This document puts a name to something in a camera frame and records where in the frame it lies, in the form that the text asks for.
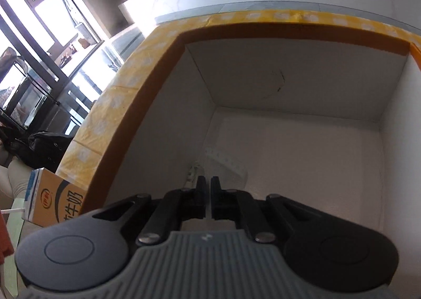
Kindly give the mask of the white cloth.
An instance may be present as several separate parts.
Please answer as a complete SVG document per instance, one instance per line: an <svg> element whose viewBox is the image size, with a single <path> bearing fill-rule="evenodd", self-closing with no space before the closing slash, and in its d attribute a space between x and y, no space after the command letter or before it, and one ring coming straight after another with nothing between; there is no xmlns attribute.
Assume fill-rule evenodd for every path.
<svg viewBox="0 0 421 299"><path fill-rule="evenodd" d="M199 176L204 176L207 183L212 177L218 177L225 190L244 190L248 180L248 172L240 161L214 147L206 147L198 161L193 162L185 187L195 187Z"/></svg>

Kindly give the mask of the milk carton box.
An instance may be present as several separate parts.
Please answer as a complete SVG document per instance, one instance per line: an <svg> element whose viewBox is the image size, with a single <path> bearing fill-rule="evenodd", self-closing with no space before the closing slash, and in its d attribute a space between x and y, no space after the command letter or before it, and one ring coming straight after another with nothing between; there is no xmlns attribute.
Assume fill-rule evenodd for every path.
<svg viewBox="0 0 421 299"><path fill-rule="evenodd" d="M48 227L78 217L86 192L46 168L32 170L22 218L37 226Z"/></svg>

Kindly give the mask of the yellow checkered tablecloth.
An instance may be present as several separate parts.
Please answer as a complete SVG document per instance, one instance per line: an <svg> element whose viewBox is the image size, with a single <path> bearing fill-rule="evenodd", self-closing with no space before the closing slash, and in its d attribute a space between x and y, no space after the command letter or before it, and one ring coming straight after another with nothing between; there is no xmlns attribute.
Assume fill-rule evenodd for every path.
<svg viewBox="0 0 421 299"><path fill-rule="evenodd" d="M395 54L420 54L420 35L345 14L291 9L223 12L157 26L93 105L58 166L82 188L110 185L152 101L186 44L220 38L279 37L344 42Z"/></svg>

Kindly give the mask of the white open cardboard box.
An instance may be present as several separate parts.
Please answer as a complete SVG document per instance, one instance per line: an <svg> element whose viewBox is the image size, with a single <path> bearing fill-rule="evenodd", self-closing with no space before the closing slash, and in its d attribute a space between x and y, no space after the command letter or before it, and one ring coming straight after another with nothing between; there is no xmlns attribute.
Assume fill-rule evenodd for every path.
<svg viewBox="0 0 421 299"><path fill-rule="evenodd" d="M110 185L90 211L182 187L206 147L234 156L244 190L270 193L382 231L415 172L418 54L314 39L220 38L186 44Z"/></svg>

